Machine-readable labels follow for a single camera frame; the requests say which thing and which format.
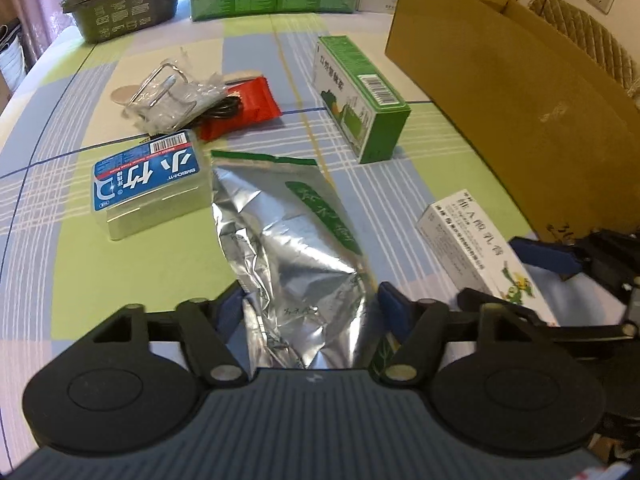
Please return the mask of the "white medicine box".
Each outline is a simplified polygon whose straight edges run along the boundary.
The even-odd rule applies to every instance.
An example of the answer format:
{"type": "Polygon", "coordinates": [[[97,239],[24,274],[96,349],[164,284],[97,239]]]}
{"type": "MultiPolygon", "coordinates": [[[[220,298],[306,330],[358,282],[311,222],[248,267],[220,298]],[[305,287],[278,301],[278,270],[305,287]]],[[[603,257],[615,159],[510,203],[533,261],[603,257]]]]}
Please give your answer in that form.
{"type": "Polygon", "coordinates": [[[458,289],[484,292],[558,324],[521,260],[469,191],[427,206],[416,227],[458,289]]]}

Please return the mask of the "silver green foil pouch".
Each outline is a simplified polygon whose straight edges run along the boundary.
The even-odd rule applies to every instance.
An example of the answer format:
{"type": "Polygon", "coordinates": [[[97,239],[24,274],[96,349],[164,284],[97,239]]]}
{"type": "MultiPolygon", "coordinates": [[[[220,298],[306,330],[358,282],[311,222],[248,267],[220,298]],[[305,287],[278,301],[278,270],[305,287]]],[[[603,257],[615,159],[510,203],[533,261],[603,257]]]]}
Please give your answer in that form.
{"type": "Polygon", "coordinates": [[[382,313],[347,212],[317,162],[210,156],[218,242],[245,292],[250,370],[367,366],[382,313]]]}

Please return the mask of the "blue floss pick box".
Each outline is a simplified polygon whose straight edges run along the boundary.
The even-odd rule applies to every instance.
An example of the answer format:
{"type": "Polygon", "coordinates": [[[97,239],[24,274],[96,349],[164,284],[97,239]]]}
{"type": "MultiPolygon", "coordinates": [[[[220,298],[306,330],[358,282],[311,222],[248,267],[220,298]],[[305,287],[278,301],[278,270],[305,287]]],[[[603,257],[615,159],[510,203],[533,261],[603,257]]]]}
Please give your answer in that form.
{"type": "Polygon", "coordinates": [[[99,160],[92,213],[111,240],[207,208],[212,177],[195,133],[183,129],[99,160]]]}

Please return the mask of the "green medicine box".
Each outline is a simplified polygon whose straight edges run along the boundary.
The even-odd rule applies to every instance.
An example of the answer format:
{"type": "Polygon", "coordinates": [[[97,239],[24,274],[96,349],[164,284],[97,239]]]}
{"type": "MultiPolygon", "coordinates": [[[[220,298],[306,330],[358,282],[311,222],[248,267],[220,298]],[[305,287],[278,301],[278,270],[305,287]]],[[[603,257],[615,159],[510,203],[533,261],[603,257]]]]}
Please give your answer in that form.
{"type": "Polygon", "coordinates": [[[360,164],[392,158],[411,108],[351,39],[318,38],[312,83],[360,164]]]}

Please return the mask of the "red candy packet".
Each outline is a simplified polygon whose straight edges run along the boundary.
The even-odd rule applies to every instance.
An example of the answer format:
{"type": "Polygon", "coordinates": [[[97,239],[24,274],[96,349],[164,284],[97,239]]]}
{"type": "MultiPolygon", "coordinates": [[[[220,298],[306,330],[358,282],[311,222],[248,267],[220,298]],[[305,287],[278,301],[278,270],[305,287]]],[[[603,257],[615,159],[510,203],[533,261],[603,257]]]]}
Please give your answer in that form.
{"type": "Polygon", "coordinates": [[[194,131],[201,141],[210,142],[281,116],[267,79],[259,76],[233,86],[228,96],[201,114],[194,131]]]}

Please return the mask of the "clear bag with metal hook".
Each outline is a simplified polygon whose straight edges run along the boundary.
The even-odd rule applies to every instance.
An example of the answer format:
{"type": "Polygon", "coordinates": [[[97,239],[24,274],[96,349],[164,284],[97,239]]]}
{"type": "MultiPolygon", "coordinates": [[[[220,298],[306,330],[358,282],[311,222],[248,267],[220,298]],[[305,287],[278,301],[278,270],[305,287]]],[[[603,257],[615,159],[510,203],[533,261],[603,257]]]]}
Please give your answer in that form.
{"type": "Polygon", "coordinates": [[[178,58],[160,62],[134,90],[122,110],[149,136],[178,131],[228,96],[224,78],[217,73],[198,76],[185,50],[178,58]]]}

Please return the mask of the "brown cardboard box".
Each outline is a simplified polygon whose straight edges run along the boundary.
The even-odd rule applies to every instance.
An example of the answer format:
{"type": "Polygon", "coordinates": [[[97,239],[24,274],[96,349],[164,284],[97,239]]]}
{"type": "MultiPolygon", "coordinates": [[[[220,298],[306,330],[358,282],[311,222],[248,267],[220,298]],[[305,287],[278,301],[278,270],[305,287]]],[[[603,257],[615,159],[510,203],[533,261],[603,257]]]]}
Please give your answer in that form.
{"type": "Polygon", "coordinates": [[[546,242],[639,227],[639,111],[514,0],[398,0],[386,56],[442,110],[546,242]]]}

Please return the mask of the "checked tablecloth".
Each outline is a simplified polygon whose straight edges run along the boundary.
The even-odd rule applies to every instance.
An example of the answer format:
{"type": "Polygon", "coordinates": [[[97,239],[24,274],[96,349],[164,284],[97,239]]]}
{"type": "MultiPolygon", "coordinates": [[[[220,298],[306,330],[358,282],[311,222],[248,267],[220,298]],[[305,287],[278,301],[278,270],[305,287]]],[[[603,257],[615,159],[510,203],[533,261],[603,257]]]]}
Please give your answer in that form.
{"type": "Polygon", "coordinates": [[[269,375],[222,398],[176,457],[87,460],[38,448],[22,412],[41,367],[124,304],[169,310],[234,279],[220,251],[206,148],[173,150],[119,177],[100,160],[140,144],[111,92],[168,58],[193,73],[260,70],[282,118],[217,142],[224,151],[313,158],[345,206],[371,278],[411,297],[454,296],[416,222],[451,183],[446,162],[506,235],[528,225],[436,107],[386,58],[383,14],[188,18],[91,47],[69,28],[1,117],[1,470],[9,479],[568,479],[598,468],[579,451],[507,460],[451,439],[418,400],[366,374],[269,375]],[[346,35],[410,102],[392,159],[361,165],[311,84],[317,39],[346,35]]]}

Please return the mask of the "quilted covered chair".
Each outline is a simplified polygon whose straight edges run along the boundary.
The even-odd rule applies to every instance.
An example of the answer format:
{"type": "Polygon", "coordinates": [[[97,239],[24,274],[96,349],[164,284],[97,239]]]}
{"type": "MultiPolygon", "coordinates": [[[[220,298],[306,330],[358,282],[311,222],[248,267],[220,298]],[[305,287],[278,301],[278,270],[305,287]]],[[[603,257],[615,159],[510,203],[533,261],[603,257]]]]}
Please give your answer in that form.
{"type": "Polygon", "coordinates": [[[586,52],[639,106],[639,64],[606,27],[565,0],[530,0],[528,8],[586,52]]]}

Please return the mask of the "pink curtain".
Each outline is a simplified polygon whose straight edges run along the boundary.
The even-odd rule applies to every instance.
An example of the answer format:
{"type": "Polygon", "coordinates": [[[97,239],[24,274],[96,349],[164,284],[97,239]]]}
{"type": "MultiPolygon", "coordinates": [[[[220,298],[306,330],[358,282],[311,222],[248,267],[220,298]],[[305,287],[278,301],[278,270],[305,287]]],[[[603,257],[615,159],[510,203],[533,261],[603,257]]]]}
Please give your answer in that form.
{"type": "Polygon", "coordinates": [[[1,0],[1,23],[18,18],[23,46],[34,64],[73,19],[62,11],[62,0],[1,0]]]}

